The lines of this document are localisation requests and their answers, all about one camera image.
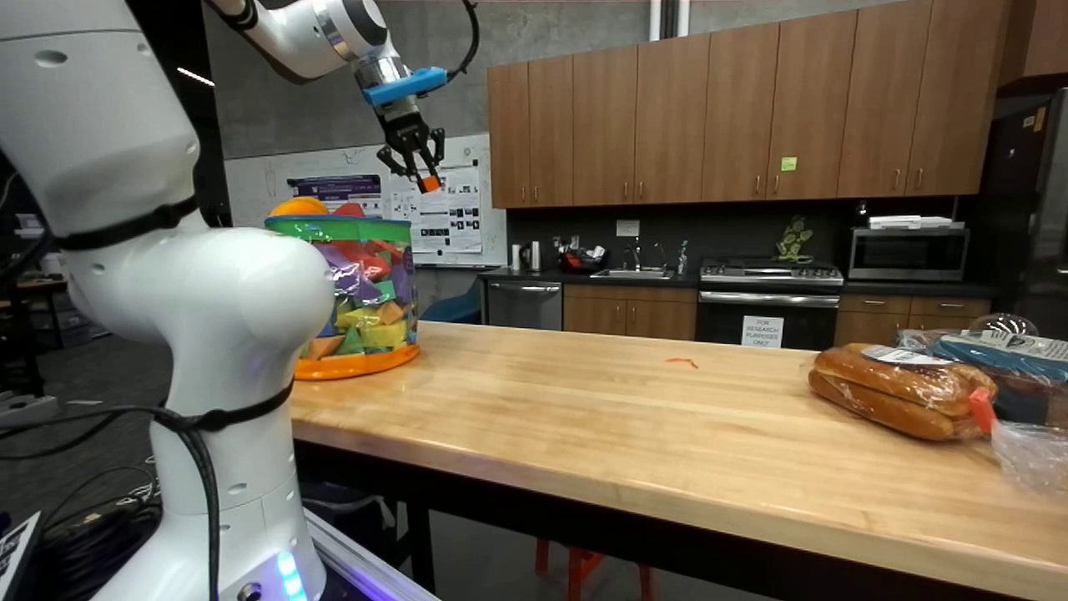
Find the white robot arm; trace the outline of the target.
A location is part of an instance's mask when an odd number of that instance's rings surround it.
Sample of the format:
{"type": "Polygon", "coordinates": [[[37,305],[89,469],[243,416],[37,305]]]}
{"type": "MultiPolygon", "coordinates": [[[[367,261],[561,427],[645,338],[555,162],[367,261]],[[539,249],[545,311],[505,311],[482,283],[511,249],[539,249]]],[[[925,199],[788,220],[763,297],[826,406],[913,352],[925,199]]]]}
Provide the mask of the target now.
{"type": "Polygon", "coordinates": [[[99,601],[318,601],[287,398],[333,308],[323,255],[200,217],[195,131],[127,0],[0,0],[0,150],[76,311],[169,352],[163,514],[99,601]]]}

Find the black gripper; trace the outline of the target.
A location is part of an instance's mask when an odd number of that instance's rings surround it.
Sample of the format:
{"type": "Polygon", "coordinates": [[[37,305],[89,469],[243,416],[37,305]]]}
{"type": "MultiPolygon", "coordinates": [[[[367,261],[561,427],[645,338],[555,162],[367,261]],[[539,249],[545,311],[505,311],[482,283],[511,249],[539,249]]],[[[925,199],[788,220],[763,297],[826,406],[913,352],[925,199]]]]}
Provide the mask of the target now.
{"type": "Polygon", "coordinates": [[[377,160],[392,177],[440,177],[443,131],[430,128],[413,104],[389,104],[377,113],[382,146],[377,160]]]}

